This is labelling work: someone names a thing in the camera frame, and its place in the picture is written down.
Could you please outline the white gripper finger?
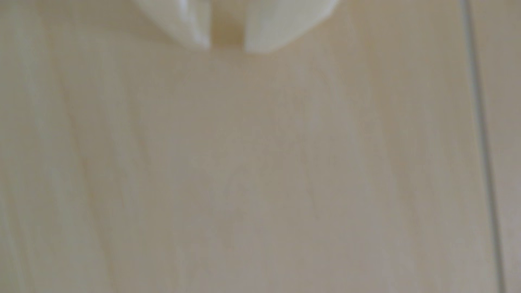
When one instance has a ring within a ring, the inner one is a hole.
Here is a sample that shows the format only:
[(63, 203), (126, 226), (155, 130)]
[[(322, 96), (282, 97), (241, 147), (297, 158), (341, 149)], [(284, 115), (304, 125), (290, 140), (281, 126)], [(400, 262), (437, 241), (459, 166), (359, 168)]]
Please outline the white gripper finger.
[(340, 1), (251, 1), (246, 8), (244, 50), (274, 52), (328, 19)]
[(134, 1), (173, 40), (191, 50), (212, 47), (210, 1)]

